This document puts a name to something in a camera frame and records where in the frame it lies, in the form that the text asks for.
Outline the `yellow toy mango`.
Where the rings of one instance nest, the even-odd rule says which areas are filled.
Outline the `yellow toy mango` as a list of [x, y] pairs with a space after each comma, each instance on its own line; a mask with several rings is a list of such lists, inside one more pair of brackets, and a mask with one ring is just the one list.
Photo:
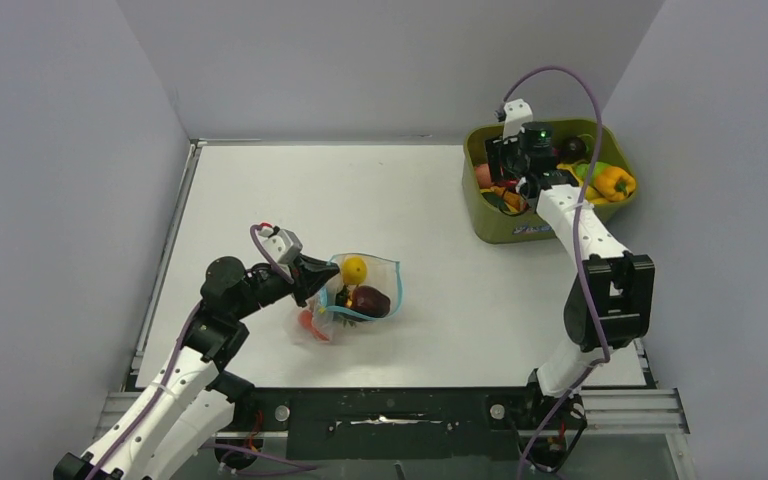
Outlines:
[[368, 276], [367, 264], [360, 256], [346, 257], [340, 266], [340, 271], [343, 283], [348, 286], [361, 285]]

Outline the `clear zip top bag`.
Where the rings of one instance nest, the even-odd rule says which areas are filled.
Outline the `clear zip top bag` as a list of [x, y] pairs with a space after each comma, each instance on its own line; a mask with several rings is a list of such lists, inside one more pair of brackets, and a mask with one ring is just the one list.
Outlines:
[[306, 303], [289, 315], [287, 332], [294, 342], [329, 344], [338, 331], [392, 318], [402, 307], [401, 263], [350, 252], [331, 257], [339, 268]]

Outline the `dark red toy apple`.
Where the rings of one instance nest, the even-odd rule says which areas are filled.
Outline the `dark red toy apple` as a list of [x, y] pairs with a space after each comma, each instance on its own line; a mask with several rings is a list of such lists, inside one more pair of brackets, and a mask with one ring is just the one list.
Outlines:
[[384, 318], [391, 310], [391, 299], [380, 290], [368, 286], [357, 286], [351, 292], [351, 310], [371, 318]]

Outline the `toy pineapple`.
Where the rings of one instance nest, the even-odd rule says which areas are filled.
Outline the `toy pineapple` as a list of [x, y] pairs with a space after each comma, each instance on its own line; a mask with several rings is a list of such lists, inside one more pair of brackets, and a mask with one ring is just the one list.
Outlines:
[[[335, 295], [335, 306], [344, 310], [351, 310], [351, 286], [344, 285]], [[345, 312], [337, 312], [335, 319], [339, 320], [344, 327], [356, 327], [357, 321], [349, 314]]]

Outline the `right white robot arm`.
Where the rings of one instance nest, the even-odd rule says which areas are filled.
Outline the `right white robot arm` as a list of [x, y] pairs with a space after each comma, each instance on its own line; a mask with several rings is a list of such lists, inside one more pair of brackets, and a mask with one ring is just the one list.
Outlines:
[[561, 415], [560, 398], [590, 371], [647, 333], [655, 273], [649, 256], [633, 254], [608, 231], [586, 198], [585, 184], [558, 168], [552, 134], [547, 123], [507, 122], [485, 143], [492, 178], [512, 186], [576, 267], [563, 308], [565, 337], [537, 369], [539, 389], [522, 400], [524, 417], [538, 427]]

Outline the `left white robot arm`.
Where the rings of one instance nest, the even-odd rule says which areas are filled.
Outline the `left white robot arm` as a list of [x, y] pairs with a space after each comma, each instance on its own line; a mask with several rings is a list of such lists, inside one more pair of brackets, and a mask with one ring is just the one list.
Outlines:
[[288, 272], [285, 279], [266, 263], [247, 268], [230, 256], [213, 261], [201, 299], [155, 379], [82, 454], [65, 454], [54, 478], [170, 478], [233, 421], [237, 402], [254, 390], [226, 369], [249, 336], [244, 318], [287, 296], [304, 305], [340, 269], [300, 254]]

